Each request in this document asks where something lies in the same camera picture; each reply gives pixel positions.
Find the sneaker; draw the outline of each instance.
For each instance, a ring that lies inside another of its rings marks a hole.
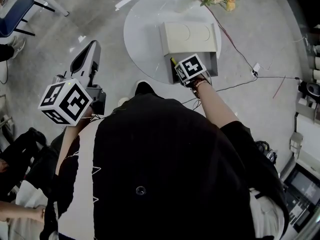
[[[17,57],[18,53],[20,53],[25,47],[25,44],[26,44],[26,39],[23,38],[22,40],[18,41],[14,46],[12,46],[14,49],[14,54],[12,56],[12,59]]]
[[[46,136],[44,136],[44,134],[38,130],[36,130],[33,127],[29,128],[29,132],[31,132],[34,136],[34,140],[38,143],[40,143],[42,146],[47,146],[47,139]]]
[[[130,99],[128,97],[121,98],[118,102],[118,108],[121,107],[125,102],[128,102]]]
[[[17,36],[15,35],[12,39],[11,42],[7,43],[8,46],[14,46],[16,44],[17,41]]]
[[[147,80],[140,80],[136,82],[135,95],[138,94],[155,94],[155,91]]]

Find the hand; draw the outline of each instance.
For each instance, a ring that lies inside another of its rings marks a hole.
[[[43,205],[40,205],[37,208],[33,209],[32,219],[41,223],[45,223],[45,211],[46,207],[44,207]]]
[[[4,173],[9,167],[9,164],[3,159],[0,158],[0,173]]]

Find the blue chair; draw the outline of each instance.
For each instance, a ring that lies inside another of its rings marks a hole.
[[[0,38],[7,38],[13,31],[35,36],[34,33],[17,29],[17,26],[21,21],[25,23],[28,22],[23,18],[33,5],[40,6],[52,12],[55,11],[54,9],[36,2],[35,0],[17,0],[6,16],[4,18],[0,18]]]

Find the round table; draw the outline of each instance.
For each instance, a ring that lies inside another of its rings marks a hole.
[[[185,12],[175,12],[177,0],[140,0],[128,13],[123,29],[125,47],[135,65],[149,77],[172,84],[163,54],[159,26],[163,22],[211,23],[217,42],[216,58],[221,52],[221,33],[215,17],[208,8],[195,5]]]

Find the gray floor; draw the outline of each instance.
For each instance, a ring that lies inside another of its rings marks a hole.
[[[137,80],[147,79],[156,93],[181,102],[193,97],[179,85],[157,82],[142,73],[131,61],[123,40],[126,16],[137,0],[115,11],[121,0],[57,0],[69,12],[68,17],[50,11],[38,11],[27,26],[36,37],[27,37],[24,51],[9,62],[9,80],[1,88],[7,94],[8,108],[19,135],[29,127],[42,131],[49,140],[60,132],[37,110],[40,98],[52,78],[70,67],[70,62],[89,41],[96,39],[102,48],[101,66],[96,83],[107,94],[105,115],[109,115],[122,97],[130,97]],[[221,6],[211,7],[249,63],[259,62],[265,69],[260,76],[301,75],[300,61],[290,26],[277,0],[237,0],[233,12]],[[216,90],[253,79],[251,70],[222,34],[218,60],[219,76],[213,78]],[[282,79],[264,78],[220,92],[221,97],[249,128],[256,140],[264,140],[278,150],[277,169],[289,157],[289,138],[294,130],[297,81],[286,79],[275,98]],[[197,111],[203,114],[202,108]]]

